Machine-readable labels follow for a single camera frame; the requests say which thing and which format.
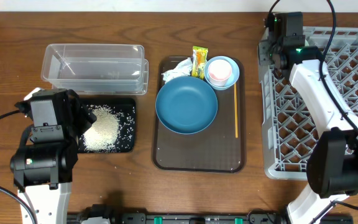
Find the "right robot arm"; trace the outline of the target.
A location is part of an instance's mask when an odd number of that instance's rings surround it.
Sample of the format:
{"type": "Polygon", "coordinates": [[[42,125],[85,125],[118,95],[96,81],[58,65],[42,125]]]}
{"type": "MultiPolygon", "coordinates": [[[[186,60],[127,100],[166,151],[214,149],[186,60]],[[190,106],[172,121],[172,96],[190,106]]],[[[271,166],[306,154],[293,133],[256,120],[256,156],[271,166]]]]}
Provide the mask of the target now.
{"type": "Polygon", "coordinates": [[[329,75],[326,51],[306,45],[301,12],[269,12],[265,27],[259,63],[273,65],[300,94],[319,135],[306,163],[308,183],[281,222],[319,223],[336,205],[358,210],[345,202],[358,194],[358,116],[329,75]]]}

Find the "dark blue plate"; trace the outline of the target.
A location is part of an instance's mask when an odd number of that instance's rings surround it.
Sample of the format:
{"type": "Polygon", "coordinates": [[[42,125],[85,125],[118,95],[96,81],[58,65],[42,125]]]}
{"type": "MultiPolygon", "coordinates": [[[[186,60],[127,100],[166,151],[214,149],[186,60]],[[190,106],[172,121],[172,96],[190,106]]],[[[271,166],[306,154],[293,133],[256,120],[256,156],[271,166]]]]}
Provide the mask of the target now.
{"type": "Polygon", "coordinates": [[[195,134],[214,121],[218,99],[206,82],[194,77],[175,78],[161,87],[155,100],[159,121],[178,134],[195,134]]]}

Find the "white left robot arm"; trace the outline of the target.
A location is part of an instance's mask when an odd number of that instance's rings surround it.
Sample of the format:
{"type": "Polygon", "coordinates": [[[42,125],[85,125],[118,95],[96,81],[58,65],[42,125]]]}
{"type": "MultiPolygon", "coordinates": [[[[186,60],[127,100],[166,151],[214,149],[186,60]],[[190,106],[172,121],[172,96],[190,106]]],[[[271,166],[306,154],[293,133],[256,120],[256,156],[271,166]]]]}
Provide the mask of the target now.
{"type": "Polygon", "coordinates": [[[24,223],[66,223],[79,138],[96,121],[73,90],[35,89],[15,104],[32,120],[10,168],[24,223]]]}

